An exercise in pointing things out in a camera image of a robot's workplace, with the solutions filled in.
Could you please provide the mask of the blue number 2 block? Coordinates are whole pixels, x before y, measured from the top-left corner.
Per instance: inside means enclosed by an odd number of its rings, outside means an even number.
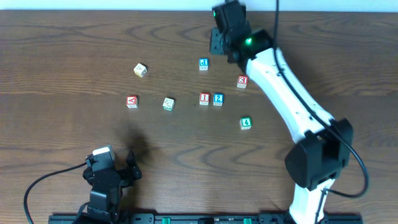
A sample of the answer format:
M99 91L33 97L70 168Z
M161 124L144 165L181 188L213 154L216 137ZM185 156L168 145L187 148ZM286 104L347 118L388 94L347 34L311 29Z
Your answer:
M224 102L224 94L215 93L213 95L213 105L214 106L222 106Z

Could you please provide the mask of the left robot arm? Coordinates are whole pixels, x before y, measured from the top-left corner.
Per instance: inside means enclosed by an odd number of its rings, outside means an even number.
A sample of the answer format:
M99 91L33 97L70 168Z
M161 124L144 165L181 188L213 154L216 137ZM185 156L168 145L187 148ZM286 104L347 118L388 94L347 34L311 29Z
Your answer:
M88 216L105 223L121 221L120 199L123 189L142 177L133 152L126 158L126 167L117 170L111 151L91 154L86 158L83 178L91 185Z

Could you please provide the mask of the green picture wooden block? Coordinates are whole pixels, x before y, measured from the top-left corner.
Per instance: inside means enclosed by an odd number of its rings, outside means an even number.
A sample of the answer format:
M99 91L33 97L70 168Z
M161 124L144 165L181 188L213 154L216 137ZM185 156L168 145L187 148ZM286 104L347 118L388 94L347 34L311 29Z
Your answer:
M165 98L163 102L163 109L167 111L172 111L174 108L175 100L172 98Z

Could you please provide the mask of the red letter A block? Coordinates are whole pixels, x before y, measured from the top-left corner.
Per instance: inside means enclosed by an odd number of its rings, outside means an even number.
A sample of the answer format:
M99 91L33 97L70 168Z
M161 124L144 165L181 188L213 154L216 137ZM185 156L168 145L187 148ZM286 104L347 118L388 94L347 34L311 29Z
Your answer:
M137 108L138 102L137 102L137 96L131 95L126 97L126 106L128 108Z

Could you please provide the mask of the red letter I block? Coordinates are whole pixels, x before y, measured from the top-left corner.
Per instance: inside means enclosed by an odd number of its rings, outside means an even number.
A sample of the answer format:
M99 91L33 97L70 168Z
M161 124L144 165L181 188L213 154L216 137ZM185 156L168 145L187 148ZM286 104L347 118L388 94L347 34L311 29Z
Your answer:
M209 93L200 93L199 104L203 106L208 106L210 103L210 94Z

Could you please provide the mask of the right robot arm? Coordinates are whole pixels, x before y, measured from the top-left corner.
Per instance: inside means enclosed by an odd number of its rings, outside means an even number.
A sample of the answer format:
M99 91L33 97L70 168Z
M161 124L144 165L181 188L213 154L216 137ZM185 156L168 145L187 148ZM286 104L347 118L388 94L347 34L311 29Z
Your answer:
M310 96L265 30L252 31L246 6L225 1L213 6L216 27L211 30L210 52L227 55L230 63L256 83L286 123L295 143L285 166L295 182L294 199L285 223L362 223L359 215L325 214L329 189L349 163L353 127L335 120Z

